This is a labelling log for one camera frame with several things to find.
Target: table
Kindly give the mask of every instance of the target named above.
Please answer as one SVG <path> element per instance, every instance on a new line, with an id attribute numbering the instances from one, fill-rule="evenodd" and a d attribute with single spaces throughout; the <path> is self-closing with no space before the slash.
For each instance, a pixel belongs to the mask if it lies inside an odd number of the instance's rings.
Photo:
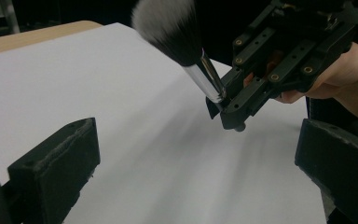
<path id="1" fill-rule="evenodd" d="M 131 28 L 48 39 L 0 52 L 2 184 L 22 154 L 94 117 L 102 163 L 65 223 L 325 223 L 319 189 L 294 165 L 304 101 L 268 101 L 245 132 L 226 131 Z"/>

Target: makeup brush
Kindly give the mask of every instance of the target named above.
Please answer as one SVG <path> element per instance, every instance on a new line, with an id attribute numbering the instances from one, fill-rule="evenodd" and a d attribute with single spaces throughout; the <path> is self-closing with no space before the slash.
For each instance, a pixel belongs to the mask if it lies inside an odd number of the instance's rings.
<path id="1" fill-rule="evenodd" d="M 202 48 L 195 0 L 140 0 L 132 28 L 148 43 L 179 63 L 214 103 L 226 90 Z"/>

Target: brush bristles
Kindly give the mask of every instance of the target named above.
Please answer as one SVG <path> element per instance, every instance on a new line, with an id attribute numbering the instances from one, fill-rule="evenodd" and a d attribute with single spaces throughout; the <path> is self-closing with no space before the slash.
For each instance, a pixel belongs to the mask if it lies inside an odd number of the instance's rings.
<path id="1" fill-rule="evenodd" d="M 194 0 L 141 0 L 133 10 L 132 27 L 180 65 L 193 65 L 202 56 L 194 4 Z"/>

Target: white surface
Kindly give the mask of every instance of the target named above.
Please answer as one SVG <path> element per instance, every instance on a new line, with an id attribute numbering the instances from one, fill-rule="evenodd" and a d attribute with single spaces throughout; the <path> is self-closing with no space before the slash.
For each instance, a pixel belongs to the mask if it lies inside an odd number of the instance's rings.
<path id="1" fill-rule="evenodd" d="M 102 163 L 66 224 L 325 223 L 294 165 L 305 102 L 268 101 L 245 132 L 226 131 L 183 69 L 120 24 L 0 53 L 1 184 L 14 160 L 88 117 Z"/>

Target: brush handle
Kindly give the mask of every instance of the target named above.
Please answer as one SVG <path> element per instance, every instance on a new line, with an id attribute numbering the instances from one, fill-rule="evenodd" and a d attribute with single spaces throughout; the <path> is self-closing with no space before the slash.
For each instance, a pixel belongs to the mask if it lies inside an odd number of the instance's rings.
<path id="1" fill-rule="evenodd" d="M 225 99 L 226 88 L 205 52 L 197 63 L 184 69 L 212 102 L 218 104 Z"/>

